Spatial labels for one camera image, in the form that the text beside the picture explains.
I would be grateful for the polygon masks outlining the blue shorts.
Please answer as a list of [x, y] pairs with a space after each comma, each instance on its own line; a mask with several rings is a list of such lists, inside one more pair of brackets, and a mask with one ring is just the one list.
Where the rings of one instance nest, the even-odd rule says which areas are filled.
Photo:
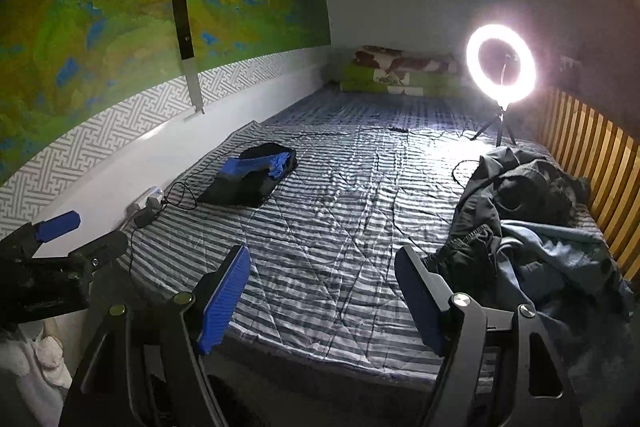
[[218, 176], [240, 179], [250, 173], [264, 172], [269, 178], [280, 181], [291, 171], [295, 161], [294, 152], [282, 152], [254, 158], [229, 158], [218, 170]]

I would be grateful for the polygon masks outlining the black charger adapter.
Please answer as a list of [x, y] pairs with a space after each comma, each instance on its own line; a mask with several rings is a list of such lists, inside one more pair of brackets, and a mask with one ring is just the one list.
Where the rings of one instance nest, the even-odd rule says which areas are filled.
[[134, 214], [134, 225], [137, 229], [143, 229], [150, 225], [160, 213], [160, 210], [145, 207]]

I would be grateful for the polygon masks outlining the white power strip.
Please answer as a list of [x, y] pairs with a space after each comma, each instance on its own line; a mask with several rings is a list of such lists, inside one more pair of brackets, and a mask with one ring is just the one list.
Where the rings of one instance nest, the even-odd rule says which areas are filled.
[[158, 186], [152, 186], [127, 207], [126, 215], [132, 216], [145, 209], [160, 210], [163, 205], [163, 199], [164, 191]]

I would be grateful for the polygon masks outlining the black folded garment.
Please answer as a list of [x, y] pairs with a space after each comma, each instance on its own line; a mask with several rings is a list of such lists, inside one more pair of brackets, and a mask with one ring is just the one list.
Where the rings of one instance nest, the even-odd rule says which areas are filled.
[[268, 156], [282, 152], [294, 152], [296, 161], [291, 171], [280, 181], [269, 178], [264, 172], [250, 173], [243, 178], [224, 178], [218, 176], [218, 172], [212, 184], [198, 196], [196, 200], [199, 204], [217, 206], [242, 206], [258, 208], [267, 202], [273, 190], [297, 167], [297, 153], [294, 148], [281, 145], [276, 142], [262, 143], [243, 150], [239, 157], [231, 158], [254, 158]]

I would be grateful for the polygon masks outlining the grey dark clothes pile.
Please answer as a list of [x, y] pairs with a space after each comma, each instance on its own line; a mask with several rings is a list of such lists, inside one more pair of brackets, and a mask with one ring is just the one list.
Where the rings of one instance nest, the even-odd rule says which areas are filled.
[[428, 271], [483, 303], [528, 303], [556, 323], [582, 309], [625, 320], [634, 293], [604, 239], [576, 225], [589, 184], [520, 148], [480, 156], [454, 210], [446, 242], [424, 258]]

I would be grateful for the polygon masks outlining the striped bed quilt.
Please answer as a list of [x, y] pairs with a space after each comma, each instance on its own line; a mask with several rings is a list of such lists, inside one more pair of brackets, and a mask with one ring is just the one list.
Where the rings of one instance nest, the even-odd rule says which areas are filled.
[[[400, 96], [317, 92], [272, 121], [232, 133], [179, 176], [168, 206], [132, 231], [122, 264], [153, 299], [192, 288], [247, 246], [250, 278], [227, 332], [236, 357], [296, 373], [387, 387], [431, 387], [442, 365], [424, 346], [394, 274], [410, 246], [445, 244], [488, 139], [469, 139], [462, 107]], [[297, 167], [258, 208], [199, 204], [222, 164], [276, 142]], [[580, 395], [605, 371], [603, 309], [544, 325]]]

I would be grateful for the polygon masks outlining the black light tripod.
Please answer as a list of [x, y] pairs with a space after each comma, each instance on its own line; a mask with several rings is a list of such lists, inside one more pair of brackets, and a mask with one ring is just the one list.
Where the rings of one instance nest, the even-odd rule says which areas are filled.
[[506, 118], [506, 114], [508, 113], [508, 109], [503, 106], [498, 106], [495, 116], [488, 120], [483, 124], [480, 129], [475, 132], [470, 140], [476, 141], [483, 133], [488, 131], [490, 128], [496, 129], [496, 139], [495, 139], [495, 147], [500, 147], [502, 145], [503, 137], [506, 136], [510, 143], [514, 146], [518, 145], [518, 141], [516, 141], [515, 134], [510, 127], [508, 118]]

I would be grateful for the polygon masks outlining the wooden slatted bed rail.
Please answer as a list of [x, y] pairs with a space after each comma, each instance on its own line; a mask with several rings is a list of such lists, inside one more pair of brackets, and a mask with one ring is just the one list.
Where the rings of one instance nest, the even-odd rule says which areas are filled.
[[572, 176], [590, 182], [589, 211], [624, 279], [639, 282], [639, 142], [583, 101], [542, 91], [538, 141]]

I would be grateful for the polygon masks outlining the green abstract wall painting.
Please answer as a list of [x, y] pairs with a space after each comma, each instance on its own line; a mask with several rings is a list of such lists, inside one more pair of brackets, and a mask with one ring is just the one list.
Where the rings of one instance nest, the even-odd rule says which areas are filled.
[[[210, 69], [330, 41], [326, 0], [186, 0]], [[171, 0], [1, 0], [1, 174], [103, 109], [176, 78]]]

